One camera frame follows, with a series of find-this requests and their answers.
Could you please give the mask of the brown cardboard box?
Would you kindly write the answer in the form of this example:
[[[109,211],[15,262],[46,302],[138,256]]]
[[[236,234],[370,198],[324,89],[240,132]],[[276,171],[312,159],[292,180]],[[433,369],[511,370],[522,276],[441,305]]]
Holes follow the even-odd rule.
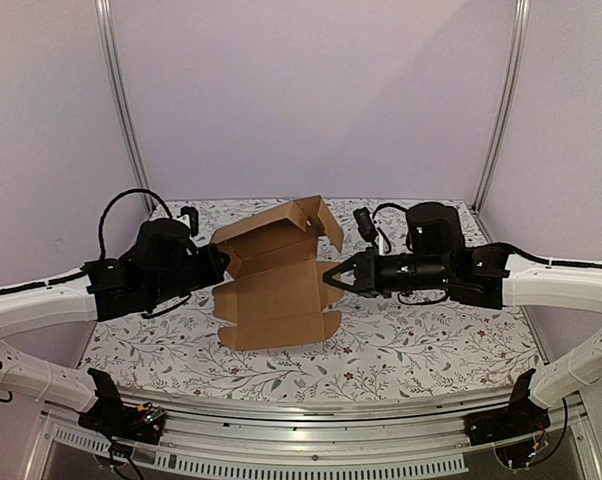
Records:
[[[234,351],[322,343],[339,329],[331,305],[344,295],[324,283],[333,263],[317,258],[325,237],[336,249],[344,234],[321,196],[296,199],[217,229],[230,282],[213,288],[213,315],[226,321],[219,342]]]

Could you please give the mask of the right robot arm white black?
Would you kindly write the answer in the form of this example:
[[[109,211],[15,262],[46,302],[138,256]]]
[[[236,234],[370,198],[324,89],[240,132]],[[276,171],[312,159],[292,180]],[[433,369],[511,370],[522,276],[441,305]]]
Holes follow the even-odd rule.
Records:
[[[327,270],[326,284],[366,298],[434,290],[465,306],[602,316],[602,261],[542,257],[504,242],[469,246],[457,210],[438,202],[405,209],[407,250],[394,254],[375,215],[367,208],[354,212],[368,246]],[[553,405],[601,378],[602,326],[558,359],[521,374],[505,406],[467,415],[465,431],[493,440],[541,430]]]

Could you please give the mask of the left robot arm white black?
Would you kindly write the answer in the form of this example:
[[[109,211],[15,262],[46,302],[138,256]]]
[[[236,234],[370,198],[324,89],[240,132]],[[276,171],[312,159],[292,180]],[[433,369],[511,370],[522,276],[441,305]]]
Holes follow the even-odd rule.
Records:
[[[5,338],[69,323],[105,322],[185,300],[225,277],[228,254],[214,243],[198,247],[179,220],[143,223],[134,245],[118,258],[100,257],[61,276],[0,288],[0,390],[64,405],[109,434],[129,426],[129,412],[111,377],[25,354]]]

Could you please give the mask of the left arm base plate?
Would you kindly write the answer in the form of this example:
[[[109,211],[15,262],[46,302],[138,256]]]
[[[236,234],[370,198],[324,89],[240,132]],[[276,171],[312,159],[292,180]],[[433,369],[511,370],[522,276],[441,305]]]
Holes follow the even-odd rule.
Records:
[[[128,406],[121,400],[99,398],[88,411],[79,413],[78,423],[108,439],[158,445],[166,419],[167,411],[151,402]]]

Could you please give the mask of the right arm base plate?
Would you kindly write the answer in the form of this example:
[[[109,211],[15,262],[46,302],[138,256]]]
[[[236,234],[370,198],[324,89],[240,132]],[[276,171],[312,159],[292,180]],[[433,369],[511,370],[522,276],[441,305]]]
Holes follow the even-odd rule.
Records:
[[[550,426],[546,410],[510,406],[470,413],[463,422],[464,433],[472,446],[531,434]]]

